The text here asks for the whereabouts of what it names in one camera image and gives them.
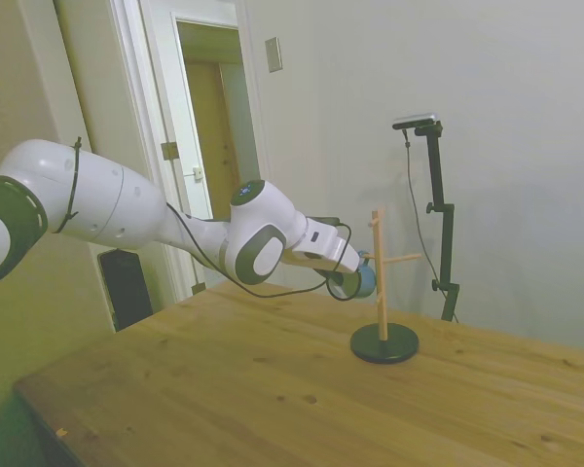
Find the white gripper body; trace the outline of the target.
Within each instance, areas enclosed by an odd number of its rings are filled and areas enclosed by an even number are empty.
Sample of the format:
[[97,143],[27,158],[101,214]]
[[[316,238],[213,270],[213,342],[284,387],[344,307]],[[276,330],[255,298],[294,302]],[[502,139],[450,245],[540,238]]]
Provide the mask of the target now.
[[353,273],[359,266],[359,255],[340,237],[336,226],[308,218],[304,236],[285,251],[285,264],[325,271]]

